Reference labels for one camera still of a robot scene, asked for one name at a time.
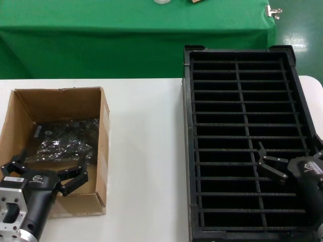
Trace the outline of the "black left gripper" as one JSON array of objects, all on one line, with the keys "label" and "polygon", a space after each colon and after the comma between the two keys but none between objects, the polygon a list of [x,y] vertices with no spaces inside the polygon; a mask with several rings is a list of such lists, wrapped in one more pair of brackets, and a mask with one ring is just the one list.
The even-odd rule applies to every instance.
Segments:
[{"label": "black left gripper", "polygon": [[40,239],[58,191],[65,197],[88,182],[84,157],[76,166],[57,171],[57,176],[45,170],[25,173],[26,156],[22,149],[1,166],[5,176],[5,239]]}]

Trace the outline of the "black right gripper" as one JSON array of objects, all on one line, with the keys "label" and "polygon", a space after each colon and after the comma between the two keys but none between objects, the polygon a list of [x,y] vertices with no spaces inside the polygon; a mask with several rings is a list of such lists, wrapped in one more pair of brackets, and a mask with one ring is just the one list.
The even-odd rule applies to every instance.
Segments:
[{"label": "black right gripper", "polygon": [[322,222],[322,150],[323,141],[314,135],[313,144],[317,149],[314,156],[296,157],[290,161],[267,155],[262,144],[258,142],[259,160],[257,172],[280,185],[288,179],[287,170],[297,181],[300,194],[314,222]]}]

